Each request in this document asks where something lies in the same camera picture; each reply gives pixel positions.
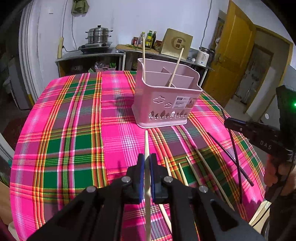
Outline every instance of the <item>table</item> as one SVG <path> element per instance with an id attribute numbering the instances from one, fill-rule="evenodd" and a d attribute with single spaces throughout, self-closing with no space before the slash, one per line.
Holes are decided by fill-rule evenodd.
<path id="1" fill-rule="evenodd" d="M 126 46 L 126 45 L 123 45 L 123 44 L 118 44 L 116 46 L 116 49 L 117 49 L 118 52 L 123 53 L 122 70 L 125 70 L 126 53 L 142 53 L 141 49 L 132 48 L 132 47 L 129 47 L 129 46 Z M 175 62 L 175 63 L 178 60 L 178 58 L 176 58 L 176 57 L 172 57 L 172 56 L 165 55 L 165 54 L 160 54 L 154 49 L 145 49 L 145 54 L 146 54 L 147 58 L 149 56 L 152 56 L 153 59 L 159 59 L 159 60 L 170 61 L 170 62 Z M 202 73 L 200 73 L 198 71 L 200 76 L 201 76 L 201 79 L 198 82 L 199 86 L 202 86 L 202 83 L 205 80 L 205 77 L 207 75 L 208 70 L 214 71 L 211 67 L 201 65 L 199 63 L 196 63 L 196 62 L 192 61 L 191 59 L 186 59 L 186 60 L 181 59 L 180 63 L 195 65 L 195 66 L 198 66 L 199 68 L 203 69 Z"/>
<path id="2" fill-rule="evenodd" d="M 12 162 L 11 209 L 21 240 L 87 186 L 106 186 L 136 164 L 138 153 L 144 152 L 144 130 L 135 124 L 131 110 L 135 74 L 112 71 L 67 76 L 51 81 L 41 94 L 22 129 Z M 233 153 L 220 106 L 202 93 L 186 125 L 148 130 L 150 153 L 156 153 L 162 165 L 167 156 L 172 176 L 180 180 L 181 163 L 189 185 L 196 186 L 185 159 L 188 156 L 201 182 L 217 192 L 190 144 L 195 143 L 235 210 L 249 221 L 263 200 L 263 165 L 249 142 L 235 133 L 240 165 L 254 183 L 251 187 L 242 177 L 243 204 L 239 204 L 236 166 L 207 131 Z M 144 203 L 125 205 L 123 240 L 144 240 L 144 209 Z M 152 239 L 169 240 L 158 206 L 152 207 L 151 217 Z"/>

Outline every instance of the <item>hand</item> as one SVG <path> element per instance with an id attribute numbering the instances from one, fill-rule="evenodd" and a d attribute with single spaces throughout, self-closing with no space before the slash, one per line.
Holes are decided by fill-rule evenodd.
<path id="1" fill-rule="evenodd" d="M 278 178 L 276 176 L 276 168 L 271 163 L 271 160 L 273 158 L 274 158 L 273 156 L 268 155 L 266 166 L 265 166 L 264 183 L 268 187 L 271 187 L 273 184 L 277 183 L 278 181 Z M 279 174 L 287 175 L 289 173 L 291 165 L 292 164 L 289 162 L 284 162 L 280 164 L 278 169 Z M 294 168 L 294 170 L 292 170 L 290 175 L 288 176 L 287 182 L 281 192 L 281 195 L 286 196 L 290 194 L 292 191 L 294 191 L 295 189 L 296 189 L 296 168 Z"/>

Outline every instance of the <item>black chopstick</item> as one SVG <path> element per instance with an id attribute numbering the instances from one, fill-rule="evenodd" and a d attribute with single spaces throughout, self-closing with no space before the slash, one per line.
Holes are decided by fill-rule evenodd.
<path id="1" fill-rule="evenodd" d="M 222 108 L 221 108 L 221 112 L 223 114 L 224 120 L 226 120 L 226 117 L 225 117 L 225 114 L 224 114 L 224 111 L 222 110 Z M 235 148 L 235 143 L 234 143 L 234 140 L 233 140 L 231 130 L 228 129 L 228 132 L 229 132 L 229 135 L 230 135 L 230 139 L 231 139 L 231 143 L 232 143 L 232 147 L 233 147 L 233 151 L 234 151 L 234 157 L 235 157 L 235 160 L 237 162 L 237 174 L 238 174 L 238 179 L 239 179 L 239 202 L 242 203 L 242 178 L 241 178 L 241 175 L 240 175 L 239 159 L 237 157 L 237 149 Z"/>
<path id="2" fill-rule="evenodd" d="M 214 140 L 214 142 L 216 142 L 216 144 L 226 153 L 226 155 L 230 158 L 230 160 L 232 160 L 232 162 L 236 165 L 237 162 L 234 160 L 234 158 L 230 155 L 230 153 L 216 140 L 215 137 L 213 137 L 211 135 L 211 133 L 207 132 L 208 135 Z M 250 183 L 250 185 L 253 187 L 254 183 L 251 181 L 251 179 L 249 178 L 249 176 L 247 175 L 247 173 L 244 171 L 244 169 L 242 169 L 241 167 L 239 167 L 241 173 L 243 174 L 243 176 L 246 178 L 246 180 Z"/>

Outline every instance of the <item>screw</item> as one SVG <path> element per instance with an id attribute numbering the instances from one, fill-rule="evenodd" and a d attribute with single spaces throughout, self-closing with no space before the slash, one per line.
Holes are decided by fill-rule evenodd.
<path id="1" fill-rule="evenodd" d="M 86 191 L 87 192 L 94 192 L 96 190 L 96 187 L 95 186 L 88 186 L 87 188 L 86 188 Z"/>
<path id="2" fill-rule="evenodd" d="M 131 181 L 131 178 L 129 176 L 124 176 L 121 178 L 122 182 L 129 183 Z"/>
<path id="3" fill-rule="evenodd" d="M 209 190 L 206 186 L 200 186 L 198 189 L 203 193 L 206 193 Z"/>
<path id="4" fill-rule="evenodd" d="M 173 181 L 173 178 L 170 177 L 170 176 L 166 176 L 166 177 L 164 178 L 164 181 L 165 181 L 166 183 L 171 183 L 171 182 Z"/>

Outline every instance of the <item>black cable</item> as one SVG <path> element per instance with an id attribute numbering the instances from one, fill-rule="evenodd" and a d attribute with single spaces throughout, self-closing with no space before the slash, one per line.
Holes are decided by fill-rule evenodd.
<path id="1" fill-rule="evenodd" d="M 295 157 L 295 150 L 293 151 L 292 160 L 294 160 L 294 157 Z M 291 168 L 290 168 L 290 170 L 289 170 L 289 172 L 288 172 L 288 175 L 287 175 L 287 178 L 286 178 L 286 180 L 285 180 L 285 183 L 284 183 L 283 187 L 281 188 L 281 192 L 283 191 L 283 188 L 284 188 L 284 186 L 285 186 L 286 183 L 287 183 L 287 180 L 288 180 L 288 178 L 289 178 L 289 175 L 290 175 L 292 169 L 293 169 L 293 164 L 291 165 Z M 267 211 L 269 210 L 269 208 L 270 208 L 270 206 L 265 210 L 265 212 L 264 212 L 263 215 L 258 219 L 258 221 L 252 226 L 253 228 L 255 227 L 255 225 L 257 225 L 257 223 L 260 222 L 260 220 L 264 217 L 264 215 L 267 213 Z"/>
<path id="2" fill-rule="evenodd" d="M 76 45 L 76 42 L 75 42 L 75 39 L 74 39 L 74 34 L 73 34 L 73 14 L 72 14 L 72 38 L 73 38 L 74 43 L 75 43 L 75 49 L 77 50 L 77 45 Z"/>
<path id="3" fill-rule="evenodd" d="M 207 15 L 207 21 L 206 21 L 206 23 L 205 23 L 205 30 L 207 29 L 207 22 L 208 22 L 209 17 L 210 17 L 210 12 L 211 12 L 211 8 L 212 8 L 212 1 L 213 1 L 213 0 L 211 0 L 209 13 L 208 13 L 208 15 Z M 203 35 L 203 37 L 202 37 L 202 42 L 203 42 L 203 39 L 205 38 L 205 30 L 204 30 L 204 35 Z"/>
<path id="4" fill-rule="evenodd" d="M 64 45 L 63 45 L 63 49 L 65 49 L 65 51 L 68 52 L 68 53 L 70 53 L 70 52 L 76 52 L 76 51 L 79 51 L 80 50 L 80 49 L 78 49 L 78 50 L 73 50 L 73 51 L 67 51 Z"/>
<path id="5" fill-rule="evenodd" d="M 68 0 L 66 1 L 65 11 L 64 11 L 64 20 L 63 20 L 63 30 L 62 30 L 62 37 L 64 37 L 64 23 L 65 23 L 65 15 L 66 15 L 66 8 L 67 8 Z"/>

